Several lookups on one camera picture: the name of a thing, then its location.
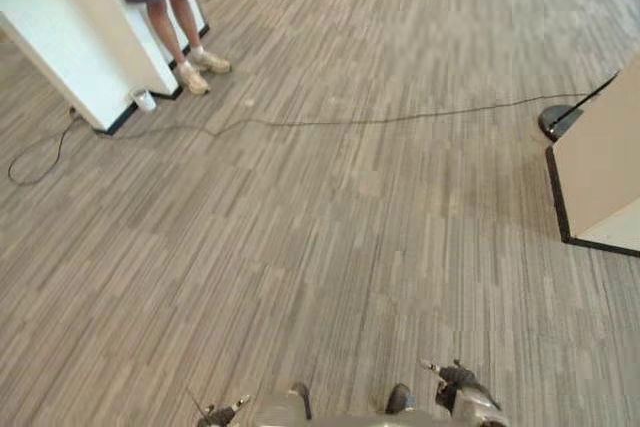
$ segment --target black cable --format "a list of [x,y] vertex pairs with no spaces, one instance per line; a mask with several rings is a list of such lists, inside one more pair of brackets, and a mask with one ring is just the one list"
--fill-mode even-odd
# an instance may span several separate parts
[[[9,168],[7,169],[7,177],[9,178],[9,180],[20,186],[20,187],[26,187],[28,185],[36,185],[39,184],[42,179],[44,179],[47,175],[49,175],[53,169],[56,168],[56,165],[58,165],[58,162],[60,161],[60,155],[62,155],[62,144],[64,143],[64,139],[67,136],[67,134],[69,132],[71,132],[71,129],[73,128],[73,126],[78,122],[83,120],[82,117],[76,117],[74,118],[71,122],[69,122],[69,124],[64,128],[64,130],[62,132],[58,132],[52,135],[49,135],[47,137],[44,137],[36,142],[34,142],[33,144],[27,146],[26,148],[22,149],[20,151],[20,153],[18,153],[18,155],[16,155],[13,160],[9,163]],[[58,141],[58,148],[56,150],[56,158],[53,160],[53,162],[49,165],[49,167],[47,167],[47,169],[40,174],[38,177],[36,177],[35,179],[32,180],[18,180],[13,176],[13,168],[15,167],[16,163],[24,156],[26,155],[30,150],[32,150],[33,148],[39,146],[40,144],[43,144],[45,142],[50,141],[51,139],[55,139],[56,137],[60,136],[60,140]]]
[[[119,140],[134,140],[134,139],[140,139],[142,137],[146,137],[148,135],[154,135],[154,134],[159,134],[162,132],[171,132],[171,131],[177,131],[177,130],[192,130],[192,131],[196,131],[196,132],[201,132],[204,133],[208,136],[210,136],[213,139],[218,139],[220,138],[222,135],[226,134],[227,132],[230,132],[231,130],[236,129],[237,127],[241,126],[241,125],[246,125],[246,124],[250,124],[250,123],[254,123],[254,124],[259,124],[259,125],[263,125],[265,127],[270,127],[270,128],[299,128],[299,127],[323,127],[323,126],[338,126],[338,125],[344,125],[344,126],[357,126],[357,125],[386,125],[386,124],[395,124],[395,123],[399,123],[399,122],[408,122],[408,121],[413,121],[413,120],[418,120],[418,119],[428,119],[428,118],[437,118],[437,117],[449,117],[449,116],[453,116],[453,115],[462,115],[462,114],[471,114],[474,112],[485,112],[488,110],[496,110],[496,109],[500,109],[500,108],[504,108],[504,107],[514,107],[516,105],[521,105],[521,104],[526,104],[528,102],[534,102],[536,100],[543,100],[543,99],[556,99],[559,97],[580,97],[583,95],[588,95],[588,94],[583,94],[583,93],[575,93],[575,94],[554,94],[554,95],[539,95],[537,97],[530,97],[528,99],[523,99],[523,100],[517,100],[515,102],[507,102],[507,103],[503,103],[503,104],[493,104],[493,105],[486,105],[483,107],[473,107],[470,109],[463,109],[463,110],[450,110],[450,111],[445,111],[445,112],[423,112],[423,113],[418,113],[418,114],[410,114],[410,115],[401,115],[398,117],[389,117],[386,119],[370,119],[370,120],[329,120],[329,121],[312,121],[312,122],[270,122],[268,120],[262,120],[262,119],[254,119],[254,118],[246,118],[246,119],[240,119],[237,120],[236,122],[233,122],[232,124],[223,127],[217,131],[211,131],[209,129],[207,129],[206,127],[202,127],[202,126],[198,126],[198,125],[187,125],[187,124],[176,124],[176,125],[169,125],[167,127],[159,127],[157,129],[150,129],[150,130],[145,130],[143,132],[139,132],[137,134],[131,134],[131,135],[122,135],[122,136],[118,136],[118,137],[112,137],[109,135],[105,135],[105,134],[98,134],[98,137],[101,139],[106,139],[106,140],[111,140],[111,141],[119,141]],[[9,164],[9,168],[7,170],[7,176],[9,178],[9,180],[20,186],[20,187],[25,187],[25,186],[29,186],[29,185],[36,185],[38,183],[40,183],[42,181],[42,179],[44,179],[47,175],[49,175],[53,169],[55,169],[56,165],[58,164],[58,162],[60,161],[60,155],[62,152],[62,145],[64,143],[64,139],[67,136],[67,134],[71,131],[71,128],[75,125],[75,123],[78,120],[82,120],[80,118],[76,118],[74,120],[72,120],[69,125],[67,125],[67,127],[60,133],[57,134],[53,134],[50,135],[48,137],[42,138],[36,142],[34,142],[33,144],[31,144],[30,146],[26,147],[25,149],[23,149],[21,152],[18,153],[18,155],[16,155],[13,160],[11,161],[11,163]],[[47,167],[47,169],[37,178],[32,179],[32,180],[18,180],[13,176],[13,168],[15,166],[15,164],[20,160],[20,158],[22,158],[24,155],[26,155],[30,150],[32,150],[34,147],[47,142],[53,138],[56,138],[60,136],[60,140],[58,141],[58,148],[57,148],[57,152],[56,152],[56,158],[54,159],[54,161],[51,163],[51,165],[49,165],[49,167]]]

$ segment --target paper cup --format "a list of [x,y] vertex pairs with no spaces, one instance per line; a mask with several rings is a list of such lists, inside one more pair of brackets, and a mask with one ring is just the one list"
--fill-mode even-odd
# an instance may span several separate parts
[[138,108],[144,112],[151,112],[156,108],[156,101],[153,100],[148,90],[134,90],[131,92],[131,98]]

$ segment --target black trim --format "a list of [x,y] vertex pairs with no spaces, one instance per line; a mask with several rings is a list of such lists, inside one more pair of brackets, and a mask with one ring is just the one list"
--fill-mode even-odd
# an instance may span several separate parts
[[178,96],[182,93],[182,86],[178,86],[176,88],[176,90],[174,90],[171,94],[159,94],[158,92],[153,92],[150,91],[151,95],[153,95],[154,97],[157,97],[158,99],[165,99],[165,100],[176,100],[178,98]]
[[569,230],[569,218],[567,217],[567,208],[564,204],[562,186],[560,185],[560,176],[558,175],[558,167],[556,166],[556,159],[553,155],[553,147],[547,147],[546,157],[547,167],[549,168],[549,177],[551,179],[551,190],[553,191],[553,203],[558,216],[558,228],[560,229],[560,238],[562,241],[565,244],[579,245],[581,247],[590,247],[593,249],[606,250],[607,252],[615,252],[616,254],[640,257],[639,250],[626,249],[615,245],[601,244],[599,242],[591,242],[589,240],[571,237],[571,232]]
[[[209,30],[211,30],[211,27],[209,27],[209,24],[204,24],[202,29],[200,29],[200,31],[198,32],[198,35],[200,35],[200,38],[202,38],[207,32],[209,32]],[[184,55],[187,55],[190,50],[191,50],[191,47],[187,45],[182,50],[182,52],[184,53]],[[173,69],[175,68],[175,66],[176,66],[176,61],[172,60],[169,63],[169,68]],[[178,96],[180,96],[180,94],[182,93],[182,90],[183,90],[182,87],[178,86],[178,88],[174,90],[171,94],[159,94],[158,92],[151,92],[151,95],[159,99],[176,100]],[[138,107],[136,106],[136,103],[131,102],[131,104],[129,104],[129,106],[124,110],[124,112],[120,114],[120,116],[113,122],[113,124],[111,124],[111,126],[107,130],[99,130],[99,129],[93,129],[93,130],[101,134],[113,135],[117,132],[117,130],[120,127],[122,127],[122,125],[127,121],[127,119],[133,115],[133,113],[136,111],[137,108]]]
[[127,121],[127,119],[133,115],[133,113],[136,111],[137,108],[138,106],[136,105],[136,103],[131,102],[131,104],[129,104],[129,107],[124,109],[124,112],[120,114],[120,116],[113,122],[113,124],[111,124],[111,126],[107,130],[100,130],[100,129],[93,129],[93,130],[101,134],[113,135],[116,133],[116,131],[120,127],[122,127],[122,125]]

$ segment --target white panel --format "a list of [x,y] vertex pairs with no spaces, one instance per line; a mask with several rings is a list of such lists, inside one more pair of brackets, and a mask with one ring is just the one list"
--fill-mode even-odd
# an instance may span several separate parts
[[640,250],[640,199],[589,229],[579,238]]

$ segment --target sneaker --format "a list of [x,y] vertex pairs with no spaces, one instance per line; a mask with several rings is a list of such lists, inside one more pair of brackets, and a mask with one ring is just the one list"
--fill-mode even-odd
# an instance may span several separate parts
[[179,65],[176,69],[179,80],[195,95],[202,95],[209,92],[209,84],[202,78],[200,73],[189,63]]
[[192,55],[191,60],[202,70],[210,70],[216,74],[231,72],[231,62],[206,50],[200,55]]

